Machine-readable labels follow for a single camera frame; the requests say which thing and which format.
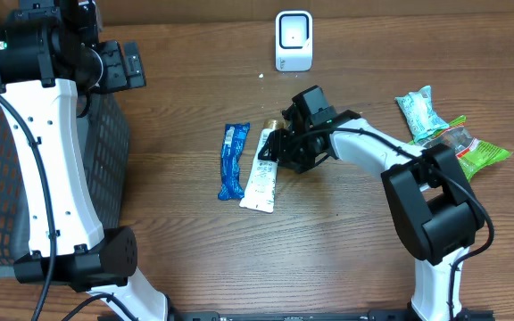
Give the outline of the white tube gold cap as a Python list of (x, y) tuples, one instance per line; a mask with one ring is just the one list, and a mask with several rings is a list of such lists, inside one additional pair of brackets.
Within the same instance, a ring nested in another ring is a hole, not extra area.
[(239, 203), (241, 208), (266, 213), (274, 211), (278, 165), (271, 160), (260, 160), (259, 152), (265, 146), (269, 134), (282, 127), (283, 124), (276, 119), (264, 122), (253, 158), (251, 173), (245, 187), (245, 197)]

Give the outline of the blue snack wrapper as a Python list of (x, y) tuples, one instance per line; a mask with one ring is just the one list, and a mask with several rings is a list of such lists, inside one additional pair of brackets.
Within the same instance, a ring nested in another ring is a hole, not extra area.
[(220, 152), (221, 188), (218, 199), (227, 201), (242, 199), (245, 196), (240, 185), (239, 160), (245, 148), (250, 130), (249, 123), (227, 124)]

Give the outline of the teal wet wipes pack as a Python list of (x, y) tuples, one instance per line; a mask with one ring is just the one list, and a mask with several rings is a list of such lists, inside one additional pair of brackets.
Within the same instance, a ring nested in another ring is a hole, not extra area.
[(415, 143), (449, 127), (433, 108), (431, 86), (423, 86), (417, 92), (397, 96), (394, 100), (406, 119)]

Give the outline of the green gummy candy bag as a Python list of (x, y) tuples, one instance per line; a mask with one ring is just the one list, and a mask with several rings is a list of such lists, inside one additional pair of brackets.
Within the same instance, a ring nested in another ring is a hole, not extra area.
[(446, 123), (440, 120), (440, 126), (434, 125), (429, 130), (420, 130), (413, 121), (409, 129), (413, 140), (410, 144), (430, 148), (437, 144), (445, 144), (453, 149), (459, 164), (468, 181), (481, 169), (504, 161), (511, 152), (484, 140), (472, 136), (466, 129), (467, 117), (461, 115)]

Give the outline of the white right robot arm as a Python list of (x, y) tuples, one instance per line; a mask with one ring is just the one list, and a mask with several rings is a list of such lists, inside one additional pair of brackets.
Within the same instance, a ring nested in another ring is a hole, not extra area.
[(269, 134), (262, 161), (304, 173), (333, 158), (381, 179), (395, 231), (415, 259), (415, 290), (405, 320), (492, 320), (459, 299), (462, 265), (487, 250), (494, 228), (449, 146), (407, 144), (354, 111), (337, 112), (320, 86), (292, 99), (286, 128)]

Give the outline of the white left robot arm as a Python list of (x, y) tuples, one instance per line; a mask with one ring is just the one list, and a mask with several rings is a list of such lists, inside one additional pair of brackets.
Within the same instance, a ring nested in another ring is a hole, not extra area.
[(0, 23), (0, 106), (29, 214), (29, 251), (13, 270), (23, 284), (101, 300), (119, 320), (172, 320), (168, 298), (138, 268), (131, 228), (104, 227), (91, 199), (89, 177), (113, 171), (114, 147), (83, 161), (78, 99), (145, 85), (137, 45), (101, 41), (100, 28), (92, 1), (23, 1)]

